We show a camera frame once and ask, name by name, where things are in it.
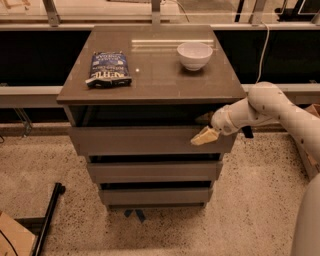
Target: floor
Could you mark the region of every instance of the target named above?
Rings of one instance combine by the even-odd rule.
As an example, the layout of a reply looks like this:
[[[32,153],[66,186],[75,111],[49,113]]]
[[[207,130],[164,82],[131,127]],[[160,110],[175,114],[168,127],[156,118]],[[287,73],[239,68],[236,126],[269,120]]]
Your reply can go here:
[[[286,132],[238,134],[205,208],[144,209],[142,223],[107,211],[67,135],[68,124],[0,126],[0,207],[14,218],[43,216],[58,201],[43,255],[289,255],[309,182]]]

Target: gray drawer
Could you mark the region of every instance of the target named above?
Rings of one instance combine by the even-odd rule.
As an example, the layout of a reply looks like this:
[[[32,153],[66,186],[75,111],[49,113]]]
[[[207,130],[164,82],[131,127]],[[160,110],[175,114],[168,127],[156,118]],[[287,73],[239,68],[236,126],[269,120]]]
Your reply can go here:
[[[157,205],[203,205],[210,201],[212,189],[176,189],[176,190],[100,190],[101,201],[106,206],[157,206]]]
[[[78,155],[148,155],[228,153],[236,135],[220,136],[216,142],[193,146],[199,126],[172,127],[83,127],[70,128]]]
[[[87,165],[94,183],[211,181],[218,179],[222,161],[103,163]]]

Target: cabinet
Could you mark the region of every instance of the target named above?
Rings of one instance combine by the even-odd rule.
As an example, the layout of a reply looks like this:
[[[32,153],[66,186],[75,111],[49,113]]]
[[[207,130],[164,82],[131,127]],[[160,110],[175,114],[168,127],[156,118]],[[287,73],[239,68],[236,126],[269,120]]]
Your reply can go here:
[[[190,40],[214,49],[197,72],[185,70],[176,52]],[[91,56],[99,51],[126,55],[130,86],[87,88]],[[57,101],[101,201],[127,208],[206,205],[235,135],[198,147],[190,139],[206,125],[199,116],[244,97],[209,26],[98,26]]]

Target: bowl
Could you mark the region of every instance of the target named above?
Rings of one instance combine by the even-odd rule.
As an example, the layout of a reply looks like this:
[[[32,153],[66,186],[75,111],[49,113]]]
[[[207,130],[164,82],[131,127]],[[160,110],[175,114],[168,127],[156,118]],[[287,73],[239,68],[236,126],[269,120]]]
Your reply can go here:
[[[200,42],[186,42],[177,48],[181,64],[188,70],[197,71],[210,60],[212,48]]]

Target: white cord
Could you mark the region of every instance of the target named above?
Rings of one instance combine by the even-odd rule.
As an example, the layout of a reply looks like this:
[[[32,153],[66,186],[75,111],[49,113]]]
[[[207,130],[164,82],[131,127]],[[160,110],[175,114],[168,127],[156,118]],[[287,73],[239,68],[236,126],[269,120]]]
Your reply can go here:
[[[190,23],[190,20],[189,20],[189,17],[188,17],[188,15],[187,15],[187,12],[186,12],[186,10],[184,9],[184,7],[182,6],[182,4],[180,4],[180,3],[179,3],[178,1],[176,1],[176,0],[168,0],[168,1],[171,1],[171,2],[174,2],[174,3],[178,4],[178,5],[180,6],[181,10],[183,11],[184,15],[186,16],[187,21]]]
[[[266,37],[266,41],[264,42],[264,46],[263,46],[263,50],[262,50],[262,53],[261,53],[261,57],[260,57],[260,63],[259,63],[259,75],[258,75],[258,78],[257,78],[257,81],[256,81],[256,84],[259,82],[260,80],[260,77],[261,77],[261,72],[262,72],[262,62],[263,62],[263,59],[264,59],[264,53],[266,51],[266,48],[267,48],[267,44],[268,44],[268,41],[269,41],[269,35],[270,35],[270,28],[268,27],[267,24],[265,24],[264,22],[261,22],[263,25],[266,26],[267,28],[267,37]]]

